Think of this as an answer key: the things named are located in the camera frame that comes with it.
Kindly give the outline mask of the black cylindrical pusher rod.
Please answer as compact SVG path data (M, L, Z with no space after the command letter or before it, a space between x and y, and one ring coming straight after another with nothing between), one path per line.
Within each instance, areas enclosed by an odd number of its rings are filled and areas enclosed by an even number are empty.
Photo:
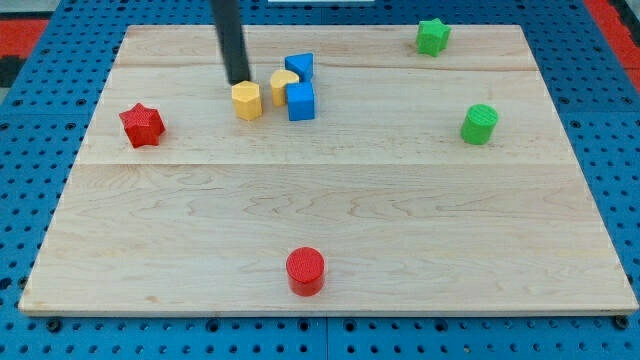
M239 2L210 0L219 48L230 85L251 79Z

